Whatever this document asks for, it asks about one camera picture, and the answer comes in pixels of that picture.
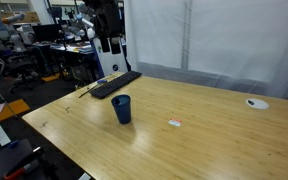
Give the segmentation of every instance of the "computer screen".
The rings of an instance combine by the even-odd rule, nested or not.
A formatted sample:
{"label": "computer screen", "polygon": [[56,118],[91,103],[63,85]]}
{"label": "computer screen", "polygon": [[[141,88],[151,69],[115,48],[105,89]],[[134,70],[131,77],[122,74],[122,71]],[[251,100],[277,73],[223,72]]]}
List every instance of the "computer screen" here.
{"label": "computer screen", "polygon": [[32,26],[35,38],[37,41],[54,41],[60,39],[59,30],[61,30],[61,25],[59,24],[48,24],[41,26]]}

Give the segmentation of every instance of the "floor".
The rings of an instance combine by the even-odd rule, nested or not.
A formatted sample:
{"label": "floor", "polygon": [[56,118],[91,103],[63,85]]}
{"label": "floor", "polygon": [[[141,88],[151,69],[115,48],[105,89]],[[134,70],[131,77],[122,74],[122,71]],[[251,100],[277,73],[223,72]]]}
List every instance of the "floor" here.
{"label": "floor", "polygon": [[[5,100],[7,102],[12,102],[17,99],[24,99],[31,108],[30,111],[32,111],[73,92],[77,82],[65,82],[62,79],[57,79],[43,84],[40,81],[36,81],[33,83],[34,89],[32,91],[22,87],[15,89],[15,94],[11,94],[8,90],[11,83],[11,80],[0,80],[0,93],[3,95]],[[12,117],[0,123],[11,141],[27,138],[33,148],[42,147],[45,150],[46,159],[57,165],[58,170],[56,171],[56,174],[61,180],[78,179],[84,171],[53,146],[48,140],[35,132],[31,127],[29,127],[29,125],[21,120],[21,117],[24,114],[19,115],[19,119]]]}

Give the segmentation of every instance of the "office chair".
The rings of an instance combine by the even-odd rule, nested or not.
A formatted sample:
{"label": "office chair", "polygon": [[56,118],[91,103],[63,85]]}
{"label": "office chair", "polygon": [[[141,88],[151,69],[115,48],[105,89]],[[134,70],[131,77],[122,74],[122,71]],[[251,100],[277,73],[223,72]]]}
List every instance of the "office chair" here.
{"label": "office chair", "polygon": [[3,60],[0,58],[0,76],[14,76],[20,77],[21,81],[13,83],[10,88],[10,92],[14,93],[14,89],[18,86],[25,85],[32,90],[33,87],[28,82],[28,75],[38,76],[37,73],[34,73],[32,69],[35,67],[35,63],[29,60],[25,60],[26,56],[16,56],[11,57],[11,61]]}

